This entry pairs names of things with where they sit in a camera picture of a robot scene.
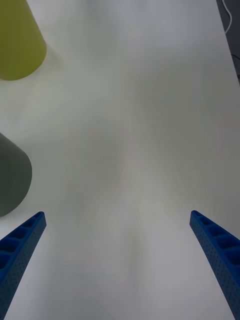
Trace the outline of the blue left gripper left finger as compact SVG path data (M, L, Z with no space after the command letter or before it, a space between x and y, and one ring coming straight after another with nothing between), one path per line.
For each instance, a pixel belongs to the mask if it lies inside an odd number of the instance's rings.
M19 283L47 226L40 211L0 240L0 319L4 319Z

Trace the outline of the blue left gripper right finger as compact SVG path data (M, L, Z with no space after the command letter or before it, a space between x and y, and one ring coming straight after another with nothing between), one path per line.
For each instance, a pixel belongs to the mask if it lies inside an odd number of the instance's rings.
M189 225L233 317L240 319L240 240L196 210L190 214Z

